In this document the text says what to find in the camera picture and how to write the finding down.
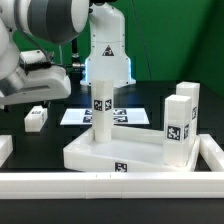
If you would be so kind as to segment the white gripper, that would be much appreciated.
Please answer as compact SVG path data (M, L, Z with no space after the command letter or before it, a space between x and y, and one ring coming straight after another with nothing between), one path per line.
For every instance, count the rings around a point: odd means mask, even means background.
M64 68L52 66L25 74L22 68L0 79L0 105L13 105L54 99L71 94L71 84Z

